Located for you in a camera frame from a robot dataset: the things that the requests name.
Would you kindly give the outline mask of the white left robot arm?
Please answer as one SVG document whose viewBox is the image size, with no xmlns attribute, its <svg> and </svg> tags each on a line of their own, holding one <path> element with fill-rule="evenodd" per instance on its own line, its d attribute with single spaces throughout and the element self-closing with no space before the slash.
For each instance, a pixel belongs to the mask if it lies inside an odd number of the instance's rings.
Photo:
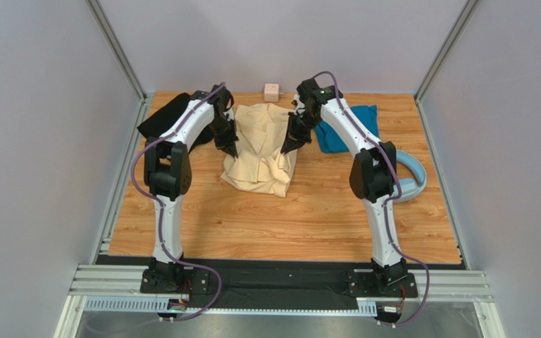
<svg viewBox="0 0 541 338">
<path fill-rule="evenodd" d="M 146 139 L 144 183 L 156 197 L 156 246 L 144 276 L 172 287 L 183 285 L 180 227 L 184 196 L 192 182 L 189 152 L 213 141 L 218 150 L 238 157 L 233 95 L 214 86 L 211 92 L 181 93 L 147 118 L 138 130 Z"/>
</svg>

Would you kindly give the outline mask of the beige t shirt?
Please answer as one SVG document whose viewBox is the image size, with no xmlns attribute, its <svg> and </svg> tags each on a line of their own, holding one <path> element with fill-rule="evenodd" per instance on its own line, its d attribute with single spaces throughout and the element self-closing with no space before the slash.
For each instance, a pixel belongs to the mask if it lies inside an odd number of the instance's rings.
<svg viewBox="0 0 541 338">
<path fill-rule="evenodd" d="M 281 152 L 289 112 L 275 104 L 239 105 L 237 157 L 225 157 L 221 178 L 241 191 L 285 198 L 297 163 L 296 151 Z"/>
</svg>

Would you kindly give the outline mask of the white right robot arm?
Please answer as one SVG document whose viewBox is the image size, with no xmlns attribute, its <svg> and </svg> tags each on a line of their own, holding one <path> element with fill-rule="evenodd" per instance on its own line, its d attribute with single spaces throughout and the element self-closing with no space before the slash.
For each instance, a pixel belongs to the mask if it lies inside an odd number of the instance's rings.
<svg viewBox="0 0 541 338">
<path fill-rule="evenodd" d="M 367 212 L 373 240 L 372 270 L 381 284 L 402 280 L 407 267 L 395 234 L 393 203 L 402 195 L 396 188 L 395 148 L 370 132 L 344 99 L 302 100 L 295 95 L 292 104 L 295 111 L 289 114 L 282 154 L 311 142 L 311 131 L 320 122 L 336 131 L 353 158 L 350 187 Z"/>
</svg>

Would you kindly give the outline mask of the blue t shirt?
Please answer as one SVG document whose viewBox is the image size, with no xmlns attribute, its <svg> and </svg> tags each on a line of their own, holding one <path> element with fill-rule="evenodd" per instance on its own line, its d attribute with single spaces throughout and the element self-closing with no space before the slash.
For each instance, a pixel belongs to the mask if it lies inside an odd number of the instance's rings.
<svg viewBox="0 0 541 338">
<path fill-rule="evenodd" d="M 365 141 L 364 134 L 376 142 L 380 141 L 376 105 L 349 107 L 346 115 L 323 109 L 321 118 L 314 131 L 323 153 L 356 153 L 360 149 L 368 149 L 372 144 Z"/>
</svg>

